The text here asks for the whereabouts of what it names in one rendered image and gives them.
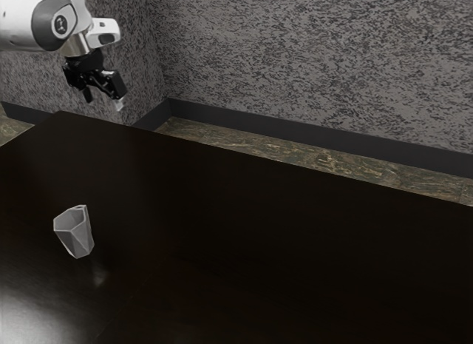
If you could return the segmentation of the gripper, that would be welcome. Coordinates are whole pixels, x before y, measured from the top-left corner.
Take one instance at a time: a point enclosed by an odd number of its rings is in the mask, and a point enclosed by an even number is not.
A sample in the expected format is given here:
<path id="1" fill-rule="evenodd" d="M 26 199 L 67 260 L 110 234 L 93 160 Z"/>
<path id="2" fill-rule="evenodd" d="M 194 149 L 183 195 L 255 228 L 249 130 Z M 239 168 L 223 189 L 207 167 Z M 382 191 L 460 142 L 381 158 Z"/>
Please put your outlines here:
<path id="1" fill-rule="evenodd" d="M 62 70 L 68 85 L 81 90 L 88 104 L 93 101 L 91 90 L 87 86 L 88 77 L 91 76 L 90 81 L 112 99 L 115 109 L 120 112 L 124 106 L 126 85 L 117 70 L 103 70 L 103 61 L 103 53 L 97 48 L 86 55 L 66 57 Z"/>

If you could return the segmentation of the grey faceted mug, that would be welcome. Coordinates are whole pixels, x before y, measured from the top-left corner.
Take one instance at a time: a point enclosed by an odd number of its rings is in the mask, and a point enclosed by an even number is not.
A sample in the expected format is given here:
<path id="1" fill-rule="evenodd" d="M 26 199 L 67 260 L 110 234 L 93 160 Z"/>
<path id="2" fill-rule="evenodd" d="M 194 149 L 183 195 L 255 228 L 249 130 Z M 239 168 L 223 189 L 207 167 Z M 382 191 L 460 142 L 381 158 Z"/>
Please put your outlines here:
<path id="1" fill-rule="evenodd" d="M 91 254 L 95 247 L 87 206 L 71 207 L 53 219 L 53 231 L 75 259 Z"/>

